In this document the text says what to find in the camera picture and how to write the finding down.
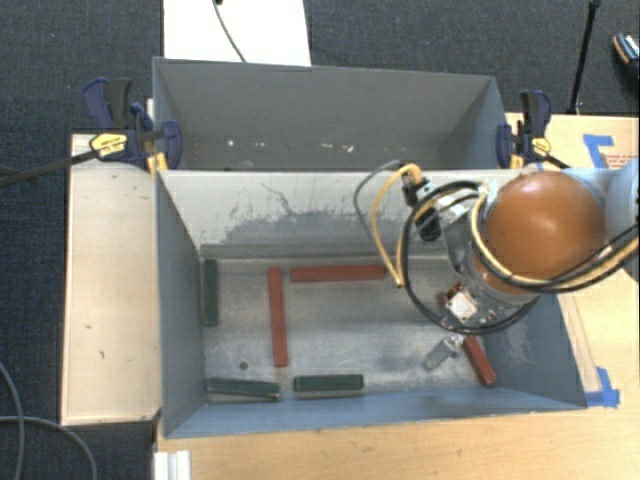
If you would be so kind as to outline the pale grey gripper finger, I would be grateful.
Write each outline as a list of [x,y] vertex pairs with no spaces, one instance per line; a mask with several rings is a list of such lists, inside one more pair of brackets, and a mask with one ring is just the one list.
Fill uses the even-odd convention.
[[423,367],[427,372],[434,371],[444,361],[458,353],[462,346],[462,336],[449,333],[442,338],[437,345],[427,354]]

